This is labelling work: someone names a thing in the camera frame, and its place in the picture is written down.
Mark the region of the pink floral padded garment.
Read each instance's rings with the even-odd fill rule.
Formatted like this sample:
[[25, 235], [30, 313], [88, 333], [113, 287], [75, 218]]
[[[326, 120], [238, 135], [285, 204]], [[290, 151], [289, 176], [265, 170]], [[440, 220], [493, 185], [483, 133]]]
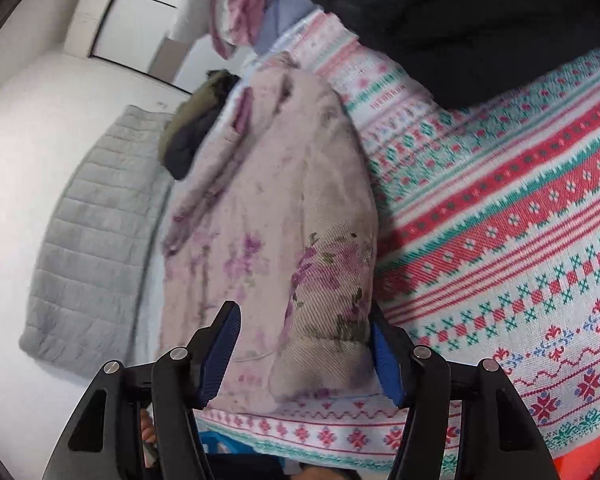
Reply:
[[163, 240], [160, 349], [185, 344], [232, 300], [242, 327], [214, 408], [268, 414], [366, 388], [377, 234], [340, 97], [289, 55], [273, 56], [178, 191]]

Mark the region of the blue plastic stool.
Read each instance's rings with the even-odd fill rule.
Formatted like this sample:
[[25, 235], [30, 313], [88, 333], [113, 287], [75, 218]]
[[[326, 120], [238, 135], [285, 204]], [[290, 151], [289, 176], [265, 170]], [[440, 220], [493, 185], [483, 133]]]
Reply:
[[201, 431], [199, 440], [204, 447], [204, 452], [207, 454], [236, 456], [255, 456], [258, 454], [248, 444], [212, 430]]

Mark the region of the grey quilted headboard cushion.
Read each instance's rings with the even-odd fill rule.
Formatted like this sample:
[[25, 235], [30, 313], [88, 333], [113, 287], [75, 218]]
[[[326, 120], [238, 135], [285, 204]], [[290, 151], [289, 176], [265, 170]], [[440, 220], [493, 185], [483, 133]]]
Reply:
[[168, 113], [134, 105], [81, 160], [48, 222], [20, 349], [90, 378], [132, 349], [149, 256], [172, 179], [158, 161]]

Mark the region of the red green patterned bedspread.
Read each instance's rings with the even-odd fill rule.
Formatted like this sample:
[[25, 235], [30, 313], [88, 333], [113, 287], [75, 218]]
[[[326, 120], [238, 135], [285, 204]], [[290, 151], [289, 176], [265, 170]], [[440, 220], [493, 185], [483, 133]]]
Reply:
[[337, 90], [368, 159], [387, 320], [445, 358], [503, 367], [562, 478], [600, 466], [600, 48], [446, 110], [338, 18], [273, 50]]

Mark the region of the olive and black jacket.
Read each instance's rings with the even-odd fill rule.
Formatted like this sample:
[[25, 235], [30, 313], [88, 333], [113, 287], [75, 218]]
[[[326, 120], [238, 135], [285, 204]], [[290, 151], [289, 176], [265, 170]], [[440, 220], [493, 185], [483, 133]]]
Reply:
[[207, 80], [178, 107], [158, 145], [158, 161], [173, 179], [181, 181], [187, 176], [196, 151], [239, 81], [227, 70], [209, 70]]

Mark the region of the white sliding wardrobe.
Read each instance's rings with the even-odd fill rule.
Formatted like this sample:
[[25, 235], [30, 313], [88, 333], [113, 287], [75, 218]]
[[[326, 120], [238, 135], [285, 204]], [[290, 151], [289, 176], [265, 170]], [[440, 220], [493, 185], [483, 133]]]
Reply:
[[79, 0], [64, 51], [192, 90], [204, 73], [194, 70], [187, 53], [168, 39], [177, 4], [178, 0]]

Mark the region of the black garment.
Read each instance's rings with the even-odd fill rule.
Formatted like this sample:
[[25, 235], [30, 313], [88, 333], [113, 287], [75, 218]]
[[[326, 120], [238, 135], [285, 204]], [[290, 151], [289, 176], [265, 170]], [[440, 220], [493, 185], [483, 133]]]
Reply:
[[437, 104], [479, 104], [600, 48], [600, 0], [312, 0]]

